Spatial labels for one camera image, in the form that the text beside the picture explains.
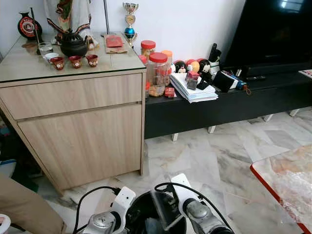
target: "blue ball on trophy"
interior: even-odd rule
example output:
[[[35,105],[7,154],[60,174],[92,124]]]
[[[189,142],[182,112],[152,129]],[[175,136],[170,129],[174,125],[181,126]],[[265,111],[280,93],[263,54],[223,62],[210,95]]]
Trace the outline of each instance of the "blue ball on trophy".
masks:
[[[135,35],[135,30],[133,28],[126,28],[125,35],[127,38],[133,38]]]

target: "beige pants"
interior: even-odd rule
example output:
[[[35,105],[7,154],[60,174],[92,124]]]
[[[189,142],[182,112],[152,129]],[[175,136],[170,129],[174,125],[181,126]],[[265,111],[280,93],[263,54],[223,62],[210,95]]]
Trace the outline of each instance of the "beige pants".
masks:
[[[62,218],[42,199],[0,173],[0,214],[33,234],[64,234]]]

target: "black teapot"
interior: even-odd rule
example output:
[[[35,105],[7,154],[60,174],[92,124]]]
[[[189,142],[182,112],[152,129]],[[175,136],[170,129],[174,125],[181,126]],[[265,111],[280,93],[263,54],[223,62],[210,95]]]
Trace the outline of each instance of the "black teapot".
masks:
[[[88,52],[87,37],[83,40],[78,32],[73,33],[68,29],[65,33],[56,37],[57,41],[61,43],[60,50],[67,56],[80,55],[85,56]]]

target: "white wall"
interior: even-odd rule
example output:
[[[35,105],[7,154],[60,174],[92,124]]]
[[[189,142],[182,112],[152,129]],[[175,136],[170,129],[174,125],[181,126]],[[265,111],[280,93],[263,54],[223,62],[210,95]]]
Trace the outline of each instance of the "white wall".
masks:
[[[124,31],[126,11],[122,0],[107,0],[111,31]],[[156,49],[172,50],[174,59],[206,58],[214,42],[225,54],[245,0],[134,0],[139,4],[134,29],[138,32],[135,50],[140,53],[140,42],[151,39]],[[33,6],[36,20],[45,32],[47,25],[43,0],[0,0],[0,52],[5,55],[19,36],[18,11]],[[91,0],[91,29],[106,31],[102,0]]]

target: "marble floor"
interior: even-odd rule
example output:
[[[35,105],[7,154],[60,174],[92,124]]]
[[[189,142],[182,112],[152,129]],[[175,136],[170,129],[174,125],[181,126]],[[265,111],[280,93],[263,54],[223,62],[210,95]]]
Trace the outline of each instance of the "marble floor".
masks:
[[[170,136],[148,139],[144,176],[137,172],[115,176],[67,190],[64,197],[58,197],[45,177],[36,182],[39,194],[67,223],[68,233],[73,230],[77,203],[85,192],[111,185],[127,186],[140,195],[184,173],[191,186],[219,208],[236,234],[300,234],[301,229],[249,167],[257,160],[308,144],[312,144],[311,108],[295,117],[276,114],[270,122],[259,117],[219,125],[213,134],[208,134],[206,129],[183,132],[176,142],[172,142]],[[86,197],[79,226],[85,224],[90,215],[105,211],[114,197],[110,191],[97,191]],[[194,233],[190,226],[187,233]]]

